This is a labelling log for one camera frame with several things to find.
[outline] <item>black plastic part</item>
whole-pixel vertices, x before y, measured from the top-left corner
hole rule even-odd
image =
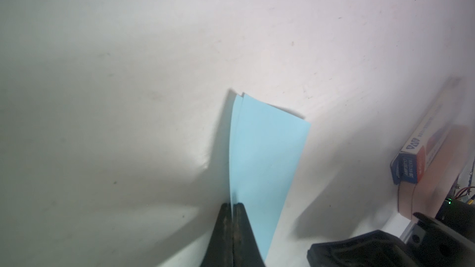
[[[246,209],[242,203],[224,203],[217,216],[210,244],[200,267],[265,267]]]
[[[265,267],[244,205],[235,204],[233,211],[234,266]]]
[[[231,204],[221,205],[219,214],[211,234],[210,244],[206,250],[201,267],[232,267],[233,266],[233,241],[232,241]]]
[[[457,199],[446,199],[436,215],[436,220],[475,242],[475,206]]]
[[[380,230],[348,240],[313,244],[307,259],[311,267],[418,267],[407,245]]]
[[[419,219],[415,226],[424,232],[420,244],[408,242],[414,255],[426,267],[473,267],[475,244],[436,219],[416,212]]]

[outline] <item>table surface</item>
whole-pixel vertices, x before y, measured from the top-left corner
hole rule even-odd
[[[0,265],[198,266],[243,92],[312,124],[267,266],[400,235],[389,162],[473,74],[473,2],[0,0]]]

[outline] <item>blue paper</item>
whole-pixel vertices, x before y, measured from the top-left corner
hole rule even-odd
[[[232,204],[243,203],[265,260],[304,149],[310,123],[244,95],[237,96],[229,138]]]

